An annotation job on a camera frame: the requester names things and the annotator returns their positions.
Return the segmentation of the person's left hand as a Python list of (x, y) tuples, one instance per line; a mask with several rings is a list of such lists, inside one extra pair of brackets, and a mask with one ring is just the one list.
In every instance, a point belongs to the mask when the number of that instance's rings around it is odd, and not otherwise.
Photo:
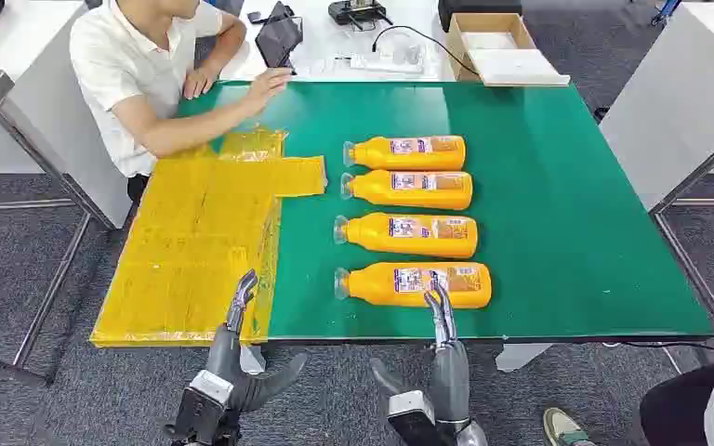
[(207, 93), (219, 78), (219, 73), (219, 69), (204, 65), (188, 71), (182, 87), (182, 96), (185, 99), (193, 99)]

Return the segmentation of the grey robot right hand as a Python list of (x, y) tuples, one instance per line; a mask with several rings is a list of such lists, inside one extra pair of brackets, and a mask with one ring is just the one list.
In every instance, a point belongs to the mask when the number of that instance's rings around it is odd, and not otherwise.
[(379, 359), (369, 361), (388, 396), (388, 423), (408, 445), (485, 445), (482, 427), (469, 415), (468, 355), (457, 339), (449, 294), (434, 281), (424, 299), (435, 331), (430, 391), (410, 388)]

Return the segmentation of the person's right hand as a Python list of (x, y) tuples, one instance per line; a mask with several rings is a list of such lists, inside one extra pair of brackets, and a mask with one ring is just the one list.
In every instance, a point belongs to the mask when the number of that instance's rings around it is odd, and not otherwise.
[(240, 100), (239, 109), (243, 117), (260, 113), (271, 98), (285, 89), (292, 76), (289, 68), (268, 69), (258, 75)]

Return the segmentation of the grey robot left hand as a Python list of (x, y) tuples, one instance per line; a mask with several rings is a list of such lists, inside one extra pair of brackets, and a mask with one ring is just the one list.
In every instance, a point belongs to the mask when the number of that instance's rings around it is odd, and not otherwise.
[(258, 283), (253, 269), (237, 282), (225, 321), (217, 328), (209, 350), (206, 369), (233, 385), (228, 407), (239, 413), (253, 412), (267, 401), (294, 385), (308, 359), (305, 353), (297, 354), (284, 368), (272, 374), (253, 376), (241, 366), (240, 333), (247, 303)]

